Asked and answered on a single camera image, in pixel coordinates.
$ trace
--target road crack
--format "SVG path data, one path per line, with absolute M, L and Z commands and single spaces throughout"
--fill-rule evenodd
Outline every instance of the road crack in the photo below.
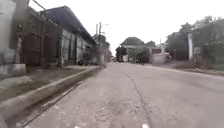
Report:
M 141 107 L 142 107 L 143 110 L 145 111 L 146 119 L 147 119 L 147 121 L 148 121 L 148 124 L 149 124 L 150 128 L 153 128 L 152 121 L 151 121 L 151 119 L 150 119 L 150 114 L 149 114 L 149 112 L 148 112 L 148 110 L 147 110 L 147 107 L 146 107 L 146 106 L 147 106 L 147 105 L 146 105 L 146 102 L 143 100 L 143 96 L 142 96 L 141 92 L 139 91 L 138 87 L 136 86 L 135 81 L 134 81 L 129 75 L 127 75 L 127 74 L 125 74 L 125 73 L 121 73 L 121 74 L 124 75 L 126 78 L 128 78 L 128 79 L 131 81 L 131 83 L 132 83 L 132 85 L 133 85 L 133 87 L 134 87 L 136 93 L 137 93 L 138 96 L 139 96 L 139 99 L 140 99 L 140 102 L 141 102 Z

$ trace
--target metal roof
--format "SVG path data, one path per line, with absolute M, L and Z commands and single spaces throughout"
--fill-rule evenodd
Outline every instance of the metal roof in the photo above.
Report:
M 89 40 L 93 44 L 97 44 L 69 7 L 52 8 L 41 13 L 46 13 L 47 18 L 53 20 L 59 26 L 79 33 L 84 39 Z

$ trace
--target curb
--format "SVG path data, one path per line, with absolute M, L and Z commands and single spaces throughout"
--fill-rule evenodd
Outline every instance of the curb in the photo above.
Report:
M 3 101 L 0 103 L 0 115 L 3 119 L 7 120 L 24 109 L 30 107 L 31 105 L 51 96 L 59 89 L 67 87 L 74 82 L 81 81 L 103 68 L 104 67 L 102 66 L 98 66 L 93 69 L 85 70 L 83 72 L 50 83 L 46 86 L 40 87 L 36 90 L 29 91 L 23 95 Z

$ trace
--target road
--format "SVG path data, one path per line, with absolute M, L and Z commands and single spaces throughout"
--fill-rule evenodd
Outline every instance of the road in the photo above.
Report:
M 224 128 L 224 78 L 111 63 L 26 128 Z

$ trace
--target sky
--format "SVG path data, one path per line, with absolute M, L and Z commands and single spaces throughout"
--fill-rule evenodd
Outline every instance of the sky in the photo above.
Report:
M 30 0 L 30 6 L 41 10 Z M 94 35 L 96 24 L 111 44 L 111 51 L 127 37 L 135 36 L 156 44 L 180 29 L 186 22 L 193 24 L 205 16 L 224 17 L 223 0 L 36 0 L 46 9 L 68 6 L 86 30 Z

